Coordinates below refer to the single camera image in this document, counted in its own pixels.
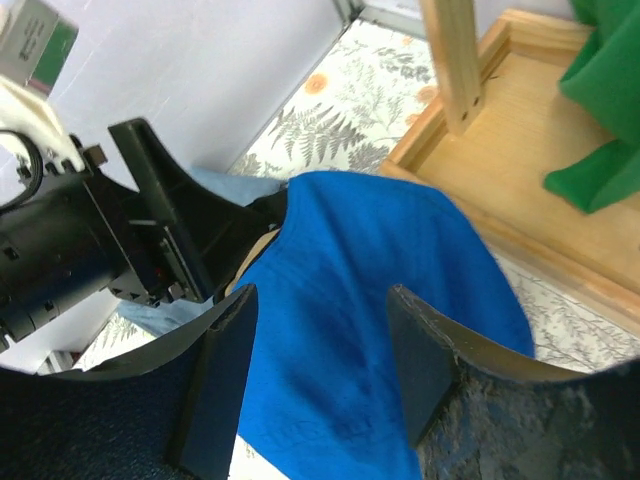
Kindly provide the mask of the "black baseball cap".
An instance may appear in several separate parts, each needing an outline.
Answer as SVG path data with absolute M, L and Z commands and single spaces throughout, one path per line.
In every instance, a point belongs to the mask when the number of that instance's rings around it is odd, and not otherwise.
M 213 296 L 215 303 L 226 297 L 224 291 L 227 285 L 235 276 L 240 264 L 256 241 L 261 236 L 274 229 L 280 229 L 281 231 L 286 217 L 288 203 L 287 197 L 288 190 L 287 188 L 284 188 L 277 193 L 260 197 L 253 201 L 247 206 L 247 209 L 259 216 L 258 222 L 255 225 L 243 225 L 242 228 L 235 228 L 231 239 L 223 241 L 223 246 L 227 247 L 227 256 L 224 257 L 227 272 L 222 285 L 217 289 Z

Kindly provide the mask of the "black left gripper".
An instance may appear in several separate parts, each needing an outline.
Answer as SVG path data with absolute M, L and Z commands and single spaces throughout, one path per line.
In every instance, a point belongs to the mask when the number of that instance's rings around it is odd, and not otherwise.
M 1 215 L 1 342 L 20 342 L 101 290 L 157 307 L 219 300 L 270 215 L 198 183 L 144 118 L 109 127 L 138 190 L 86 170 L 48 175 Z

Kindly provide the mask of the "beige baseball cap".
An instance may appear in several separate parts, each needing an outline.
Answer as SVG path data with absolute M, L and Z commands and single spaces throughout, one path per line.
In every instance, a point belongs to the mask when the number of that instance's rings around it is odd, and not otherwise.
M 227 285 L 224 291 L 225 296 L 229 296 L 232 293 L 233 289 L 235 288 L 235 286 L 237 285 L 238 281 L 241 279 L 245 271 L 252 265 L 252 263 L 255 260 L 258 259 L 260 254 L 272 243 L 272 241 L 277 237 L 279 231 L 280 229 L 274 229 L 266 233 L 265 235 L 261 236 L 256 241 L 253 247 L 249 250 L 245 259 L 240 264 L 238 270 L 236 271 L 235 276 L 233 277 L 231 282 Z

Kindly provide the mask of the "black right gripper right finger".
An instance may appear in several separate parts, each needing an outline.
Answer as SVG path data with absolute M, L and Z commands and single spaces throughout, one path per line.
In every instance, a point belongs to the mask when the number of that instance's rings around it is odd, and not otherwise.
M 426 479 L 635 479 L 639 363 L 585 374 L 516 353 L 403 286 L 387 315 Z

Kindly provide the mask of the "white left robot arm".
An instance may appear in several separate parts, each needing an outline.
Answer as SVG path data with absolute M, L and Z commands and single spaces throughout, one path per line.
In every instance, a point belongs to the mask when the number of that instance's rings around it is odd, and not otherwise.
M 8 347 L 97 291 L 142 305 L 218 301 L 268 216 L 195 181 L 149 123 L 112 125 L 135 180 L 101 170 L 49 104 L 78 35 L 43 1 L 16 1 L 1 25 L 1 142 L 22 193 L 1 207 L 1 344 Z

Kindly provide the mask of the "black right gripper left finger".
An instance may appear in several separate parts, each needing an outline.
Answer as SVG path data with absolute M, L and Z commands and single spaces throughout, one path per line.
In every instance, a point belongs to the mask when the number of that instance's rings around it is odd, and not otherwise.
M 256 331 L 245 286 L 88 370 L 1 373 L 5 479 L 224 479 Z

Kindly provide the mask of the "blue baseball cap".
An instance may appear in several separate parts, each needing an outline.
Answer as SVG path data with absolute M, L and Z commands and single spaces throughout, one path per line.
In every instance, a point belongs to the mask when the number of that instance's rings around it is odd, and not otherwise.
M 258 293 L 240 436 L 291 479 L 416 479 L 386 316 L 401 284 L 533 356 L 527 317 L 440 191 L 352 172 L 288 184 L 285 221 L 241 277 Z

